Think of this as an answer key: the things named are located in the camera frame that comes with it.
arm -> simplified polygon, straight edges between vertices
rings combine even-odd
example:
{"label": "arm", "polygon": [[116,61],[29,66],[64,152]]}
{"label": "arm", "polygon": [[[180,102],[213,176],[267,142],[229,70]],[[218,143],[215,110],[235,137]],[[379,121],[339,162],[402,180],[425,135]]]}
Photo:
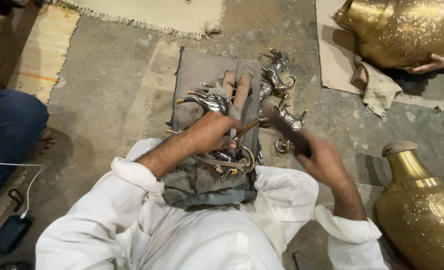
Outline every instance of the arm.
{"label": "arm", "polygon": [[328,232],[328,256],[334,269],[387,270],[377,239],[382,235],[365,215],[357,187],[345,170],[339,152],[327,141],[303,131],[312,157],[297,159],[309,175],[329,186],[334,195],[334,214],[325,206],[314,210],[315,219]]}
{"label": "arm", "polygon": [[135,162],[116,157],[112,171],[40,236],[37,269],[113,269],[114,259],[124,252],[115,236],[134,223],[146,194],[160,195],[160,179],[186,157],[235,147],[223,136],[233,127],[242,123],[210,112]]}
{"label": "arm", "polygon": [[425,65],[419,65],[413,67],[404,67],[403,70],[412,74],[423,74],[429,71],[443,69],[444,68],[444,57],[438,56],[436,54],[430,55],[431,63]]}

gray cloth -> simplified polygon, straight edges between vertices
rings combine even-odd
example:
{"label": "gray cloth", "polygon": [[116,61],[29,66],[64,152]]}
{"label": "gray cloth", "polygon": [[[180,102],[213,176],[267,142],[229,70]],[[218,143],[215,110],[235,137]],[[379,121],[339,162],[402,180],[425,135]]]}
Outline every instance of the gray cloth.
{"label": "gray cloth", "polygon": [[[189,90],[202,91],[199,87],[200,83],[222,83],[225,70],[234,70],[236,65],[237,58],[181,49],[173,99],[173,114],[170,122],[173,130],[184,130],[203,113],[203,109],[195,102],[177,105],[175,101],[189,96],[187,94]],[[239,78],[247,70],[253,71],[254,76],[251,83],[252,95],[248,97],[242,113],[244,125],[248,125],[258,117],[262,65],[256,60],[242,59]],[[204,89],[209,90],[209,94],[223,95],[226,93],[221,87]],[[233,107],[229,108],[229,112],[231,111],[234,111]],[[237,143],[249,148],[256,156],[257,138],[258,127],[256,126],[245,136],[239,138]],[[165,189],[162,195],[168,204],[222,205],[243,200],[250,201],[256,197],[255,178],[255,170],[252,170],[248,174],[236,174],[221,180],[220,174],[213,165],[202,162],[197,156],[192,156],[186,159],[176,171],[164,178]]]}
{"label": "gray cloth", "polygon": [[[246,182],[246,175],[241,173],[221,180],[220,174],[213,166],[201,161],[197,156],[191,156],[184,160],[182,164],[177,167],[176,171],[165,176],[163,181],[165,183],[165,189],[162,195],[167,204],[172,204],[176,202],[180,203],[180,201],[188,197],[199,195],[207,197],[208,193],[212,193],[212,197],[214,197],[215,194],[221,194],[224,198],[229,197],[228,195],[232,194],[236,187]],[[235,194],[234,199],[229,199],[229,201],[233,203],[239,202],[242,199],[244,198],[240,198],[240,194]],[[210,204],[219,205],[224,203],[215,203],[212,201]]]}

gold metal vase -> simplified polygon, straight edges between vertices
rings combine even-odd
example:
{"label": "gold metal vase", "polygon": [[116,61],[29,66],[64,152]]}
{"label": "gold metal vase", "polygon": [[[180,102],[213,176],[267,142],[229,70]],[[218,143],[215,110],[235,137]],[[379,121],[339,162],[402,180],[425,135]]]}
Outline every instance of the gold metal vase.
{"label": "gold metal vase", "polygon": [[411,142],[384,147],[392,182],[375,202],[377,219],[413,267],[444,270],[444,180],[425,168],[416,148]]}
{"label": "gold metal vase", "polygon": [[444,57],[444,0],[347,0],[334,19],[357,36],[361,56],[380,67]]}

orange stripe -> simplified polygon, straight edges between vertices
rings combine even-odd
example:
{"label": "orange stripe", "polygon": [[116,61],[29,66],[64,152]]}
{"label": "orange stripe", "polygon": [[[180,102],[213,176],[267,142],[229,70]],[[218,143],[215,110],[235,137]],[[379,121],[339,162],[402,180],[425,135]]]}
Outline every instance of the orange stripe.
{"label": "orange stripe", "polygon": [[40,75],[35,75],[35,74],[32,74],[32,73],[19,72],[19,74],[23,75],[23,76],[32,77],[32,78],[41,79],[41,80],[46,80],[46,81],[51,81],[51,82],[57,82],[58,81],[58,79],[54,79],[54,78],[50,78],[50,77],[44,77],[44,76],[40,76]]}

blue jeans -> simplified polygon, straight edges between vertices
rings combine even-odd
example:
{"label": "blue jeans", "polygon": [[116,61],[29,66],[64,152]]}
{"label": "blue jeans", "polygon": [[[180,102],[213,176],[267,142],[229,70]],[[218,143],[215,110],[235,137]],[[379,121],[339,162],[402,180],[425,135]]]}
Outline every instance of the blue jeans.
{"label": "blue jeans", "polygon": [[[0,90],[0,163],[21,163],[45,129],[49,114],[36,97]],[[16,166],[0,165],[0,190]]]}

